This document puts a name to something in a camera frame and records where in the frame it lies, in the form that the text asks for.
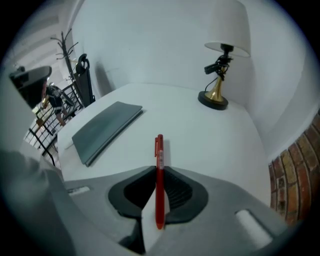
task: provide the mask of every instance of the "brick wall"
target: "brick wall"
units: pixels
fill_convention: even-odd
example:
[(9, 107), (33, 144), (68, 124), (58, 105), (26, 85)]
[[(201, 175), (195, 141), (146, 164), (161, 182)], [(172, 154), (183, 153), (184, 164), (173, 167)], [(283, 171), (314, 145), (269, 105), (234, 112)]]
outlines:
[(320, 188), (320, 110), (307, 130), (269, 164), (270, 207), (293, 225), (306, 218)]

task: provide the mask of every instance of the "lamp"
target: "lamp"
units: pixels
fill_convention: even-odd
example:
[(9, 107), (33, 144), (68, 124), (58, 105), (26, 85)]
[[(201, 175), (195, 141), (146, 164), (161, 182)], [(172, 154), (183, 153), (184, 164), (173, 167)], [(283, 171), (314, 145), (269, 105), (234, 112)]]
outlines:
[(230, 55), (250, 57), (250, 31), (246, 7), (237, 0), (217, 0), (214, 3), (210, 41), (204, 46), (223, 52), (218, 60), (204, 68), (205, 73), (216, 72), (217, 82), (211, 91), (201, 91), (198, 100), (205, 106), (225, 110), (228, 100), (221, 95), (221, 84), (232, 60)]

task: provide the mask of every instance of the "coat rack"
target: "coat rack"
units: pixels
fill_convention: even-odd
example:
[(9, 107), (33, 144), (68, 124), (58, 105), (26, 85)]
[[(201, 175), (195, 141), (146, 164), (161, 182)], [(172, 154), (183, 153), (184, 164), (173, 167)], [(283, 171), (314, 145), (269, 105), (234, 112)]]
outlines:
[(82, 97), (82, 94), (81, 94), (81, 91), (79, 89), (79, 86), (77, 84), (77, 81), (76, 81), (76, 78), (75, 78), (75, 75), (74, 75), (74, 72), (73, 72), (73, 69), (72, 69), (72, 66), (71, 66), (71, 63), (70, 63), (70, 59), (69, 59), (69, 56), (70, 54), (74, 51), (72, 48), (77, 45), (79, 42), (75, 43), (74, 45), (72, 45), (69, 50), (67, 50), (66, 48), (66, 39), (67, 39), (67, 36), (69, 35), (69, 33), (71, 32), (71, 28), (69, 30), (69, 32), (66, 34), (66, 36), (64, 37), (64, 33), (61, 32), (61, 40), (58, 39), (58, 38), (55, 38), (55, 37), (50, 37), (50, 39), (52, 40), (58, 40), (58, 45), (60, 46), (60, 48), (62, 49), (62, 52), (61, 53), (57, 53), (56, 55), (63, 55), (63, 57), (61, 58), (56, 58), (57, 60), (62, 60), (64, 59), (65, 60), (65, 63), (66, 63), (66, 66), (68, 68), (68, 71), (69, 71), (69, 77), (71, 79), (71, 82), (72, 84), (74, 85), (74, 88), (75, 88), (75, 91), (78, 95), (78, 97), (80, 98), (80, 101), (78, 99), (78, 97), (76, 98), (76, 100), (79, 102), (80, 106), (84, 107), (83, 105), (83, 97)]

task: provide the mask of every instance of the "red pen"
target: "red pen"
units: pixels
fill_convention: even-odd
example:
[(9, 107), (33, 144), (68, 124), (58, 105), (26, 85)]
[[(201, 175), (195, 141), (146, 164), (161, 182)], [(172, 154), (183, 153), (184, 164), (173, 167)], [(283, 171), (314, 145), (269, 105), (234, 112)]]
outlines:
[(165, 224), (165, 188), (164, 188), (164, 137), (159, 134), (155, 138), (154, 156), (156, 157), (155, 186), (155, 223), (160, 230)]

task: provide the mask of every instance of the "lamp base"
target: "lamp base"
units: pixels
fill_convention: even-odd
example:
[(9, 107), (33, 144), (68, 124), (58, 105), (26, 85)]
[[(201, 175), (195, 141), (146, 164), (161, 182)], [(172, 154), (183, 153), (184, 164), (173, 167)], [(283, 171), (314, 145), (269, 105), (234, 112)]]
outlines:
[(206, 91), (200, 91), (198, 94), (198, 100), (205, 106), (215, 109), (215, 110), (225, 110), (228, 106), (228, 100), (225, 97), (223, 98), (223, 101), (216, 101), (213, 99), (208, 98), (205, 95)]

